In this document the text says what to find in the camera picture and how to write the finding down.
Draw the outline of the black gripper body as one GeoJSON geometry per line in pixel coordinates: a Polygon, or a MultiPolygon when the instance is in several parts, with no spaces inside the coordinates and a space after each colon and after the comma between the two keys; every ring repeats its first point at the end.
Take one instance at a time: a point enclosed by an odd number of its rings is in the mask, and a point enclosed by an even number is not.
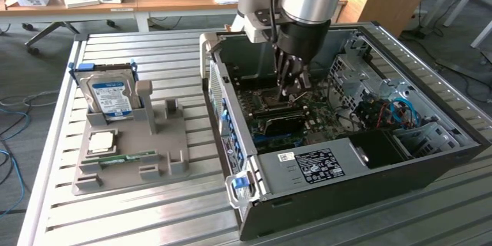
{"type": "Polygon", "coordinates": [[[302,24],[289,22],[279,25],[277,34],[274,56],[294,56],[309,63],[322,46],[330,20],[321,24],[302,24]]]}

